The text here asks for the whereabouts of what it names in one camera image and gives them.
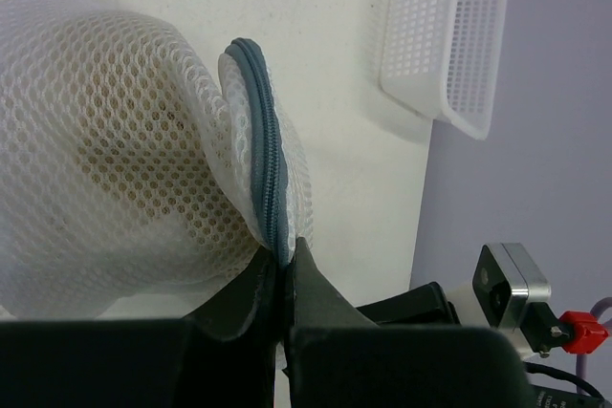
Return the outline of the white mesh laundry bag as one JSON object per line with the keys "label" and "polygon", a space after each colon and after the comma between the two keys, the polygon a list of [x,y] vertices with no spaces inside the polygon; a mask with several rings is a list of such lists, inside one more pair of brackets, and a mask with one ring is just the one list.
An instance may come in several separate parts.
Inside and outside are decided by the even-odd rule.
{"label": "white mesh laundry bag", "polygon": [[313,238],[302,145],[265,55],[212,75],[163,20],[84,0],[1,4],[1,311],[91,318],[207,299]]}

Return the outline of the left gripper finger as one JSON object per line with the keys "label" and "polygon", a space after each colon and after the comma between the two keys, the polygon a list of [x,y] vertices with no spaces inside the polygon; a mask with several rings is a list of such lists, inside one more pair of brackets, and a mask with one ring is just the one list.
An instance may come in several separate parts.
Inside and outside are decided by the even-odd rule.
{"label": "left gripper finger", "polygon": [[4,321],[4,407],[271,407],[277,264],[180,318]]}

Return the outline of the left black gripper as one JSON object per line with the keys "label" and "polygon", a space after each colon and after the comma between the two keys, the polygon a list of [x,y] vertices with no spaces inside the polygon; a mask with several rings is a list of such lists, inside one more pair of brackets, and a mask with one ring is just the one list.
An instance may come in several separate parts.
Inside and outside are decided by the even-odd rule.
{"label": "left black gripper", "polygon": [[[584,379],[586,357],[610,335],[590,312],[555,316],[548,303],[528,307],[521,331],[533,351],[561,348],[577,357],[573,374],[527,362],[526,372],[576,386],[575,393],[528,381],[510,341],[486,328],[457,326],[436,282],[354,308],[319,271],[307,242],[296,241],[287,271],[290,326],[284,349],[294,407],[609,407]],[[408,325],[382,327],[379,325]],[[455,324],[455,325],[412,325]]]}

